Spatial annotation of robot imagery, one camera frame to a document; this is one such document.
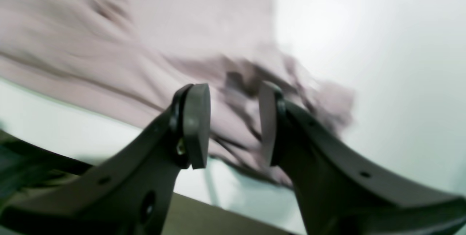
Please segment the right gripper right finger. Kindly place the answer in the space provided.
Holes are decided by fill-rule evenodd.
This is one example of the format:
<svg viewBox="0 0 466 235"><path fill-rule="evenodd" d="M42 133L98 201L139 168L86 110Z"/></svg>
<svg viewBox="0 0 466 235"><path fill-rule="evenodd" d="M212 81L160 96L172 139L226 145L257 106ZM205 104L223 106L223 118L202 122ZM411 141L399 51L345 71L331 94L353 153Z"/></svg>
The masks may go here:
<svg viewBox="0 0 466 235"><path fill-rule="evenodd" d="M308 111L262 82L262 144L293 184L309 235L453 235L465 197L408 180L361 156Z"/></svg>

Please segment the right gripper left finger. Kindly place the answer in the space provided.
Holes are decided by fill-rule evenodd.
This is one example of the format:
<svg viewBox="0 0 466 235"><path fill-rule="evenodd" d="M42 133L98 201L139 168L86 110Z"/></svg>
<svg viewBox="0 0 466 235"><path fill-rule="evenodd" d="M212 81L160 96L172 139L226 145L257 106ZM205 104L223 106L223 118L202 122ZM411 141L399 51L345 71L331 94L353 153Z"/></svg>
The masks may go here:
<svg viewBox="0 0 466 235"><path fill-rule="evenodd" d="M1 225L25 235L159 235L180 170L205 168L208 84L188 84L130 144L77 180L9 205Z"/></svg>

